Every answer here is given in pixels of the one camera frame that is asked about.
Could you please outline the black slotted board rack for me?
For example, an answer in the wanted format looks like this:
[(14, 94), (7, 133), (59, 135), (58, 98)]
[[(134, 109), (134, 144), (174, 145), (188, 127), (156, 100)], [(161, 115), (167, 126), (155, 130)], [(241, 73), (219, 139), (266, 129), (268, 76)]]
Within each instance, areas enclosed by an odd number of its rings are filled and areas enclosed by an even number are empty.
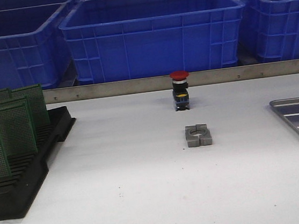
[(38, 152), (9, 158), (12, 175), (0, 178), (0, 220), (26, 215), (49, 172), (47, 158), (76, 121), (66, 106), (50, 109), (48, 114), (50, 125), (37, 128)]

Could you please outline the red emergency stop button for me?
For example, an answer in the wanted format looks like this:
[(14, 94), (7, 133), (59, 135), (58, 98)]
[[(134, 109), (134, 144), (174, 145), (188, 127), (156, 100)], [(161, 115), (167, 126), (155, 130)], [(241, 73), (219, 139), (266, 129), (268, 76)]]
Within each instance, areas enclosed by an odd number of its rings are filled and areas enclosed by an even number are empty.
[(173, 87), (173, 98), (175, 111), (189, 110), (189, 95), (188, 95), (188, 83), (187, 77), (189, 76), (189, 72), (187, 71), (174, 71), (170, 74), (170, 78), (172, 79), (172, 87)]

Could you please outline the grey metal clamp block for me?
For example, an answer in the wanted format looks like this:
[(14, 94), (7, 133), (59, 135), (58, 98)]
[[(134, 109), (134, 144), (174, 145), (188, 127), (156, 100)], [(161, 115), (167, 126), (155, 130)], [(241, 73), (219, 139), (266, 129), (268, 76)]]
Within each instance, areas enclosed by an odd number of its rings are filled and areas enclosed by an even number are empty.
[(206, 124), (185, 126), (185, 139), (188, 147), (200, 147), (213, 144), (211, 132)]

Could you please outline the centre blue plastic crate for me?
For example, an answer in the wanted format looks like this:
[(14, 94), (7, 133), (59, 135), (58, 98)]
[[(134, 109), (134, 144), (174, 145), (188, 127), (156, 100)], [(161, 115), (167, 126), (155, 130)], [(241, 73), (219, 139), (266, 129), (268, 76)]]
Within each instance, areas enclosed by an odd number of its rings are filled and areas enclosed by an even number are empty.
[(240, 0), (86, 0), (60, 30), (81, 84), (133, 80), (236, 65), (243, 8)]

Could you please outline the blue plastic crate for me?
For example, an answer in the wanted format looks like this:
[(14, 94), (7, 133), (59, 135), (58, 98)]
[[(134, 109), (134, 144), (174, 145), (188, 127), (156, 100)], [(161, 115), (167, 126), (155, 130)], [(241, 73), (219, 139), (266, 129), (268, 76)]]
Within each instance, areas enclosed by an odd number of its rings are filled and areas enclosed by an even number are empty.
[(0, 89), (56, 87), (71, 62), (59, 25), (66, 4), (0, 11)]
[(81, 84), (133, 80), (236, 65), (243, 8), (240, 0), (86, 0), (60, 30)]
[(299, 0), (241, 1), (239, 43), (259, 62), (299, 59)]

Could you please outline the left blue plastic crate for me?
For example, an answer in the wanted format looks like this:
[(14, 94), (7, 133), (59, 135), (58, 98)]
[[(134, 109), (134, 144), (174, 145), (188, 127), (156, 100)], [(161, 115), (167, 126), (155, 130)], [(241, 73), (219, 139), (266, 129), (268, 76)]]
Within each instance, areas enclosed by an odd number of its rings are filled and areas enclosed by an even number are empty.
[(66, 4), (0, 11), (0, 89), (56, 87), (71, 62), (59, 25)]

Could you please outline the right blue plastic crate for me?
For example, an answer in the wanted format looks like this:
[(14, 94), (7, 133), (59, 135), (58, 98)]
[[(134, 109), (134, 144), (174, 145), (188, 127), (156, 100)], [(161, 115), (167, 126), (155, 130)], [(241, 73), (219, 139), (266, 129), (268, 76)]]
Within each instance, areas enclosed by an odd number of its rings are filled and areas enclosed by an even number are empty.
[(239, 43), (259, 62), (299, 59), (299, 0), (241, 1)]

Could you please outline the steel table edge rail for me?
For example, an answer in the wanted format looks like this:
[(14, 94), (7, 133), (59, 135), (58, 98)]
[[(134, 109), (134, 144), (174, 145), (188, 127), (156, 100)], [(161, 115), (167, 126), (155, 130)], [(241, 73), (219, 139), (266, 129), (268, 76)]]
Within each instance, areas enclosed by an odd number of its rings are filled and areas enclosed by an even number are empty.
[[(299, 74), (299, 59), (279, 61), (232, 68), (195, 71), (188, 76), (190, 86), (201, 86), (257, 78)], [(172, 82), (168, 75), (138, 78), (126, 81), (100, 83), (67, 88), (44, 90), (46, 104), (73, 102), (78, 100), (106, 98), (135, 93), (171, 90)]]

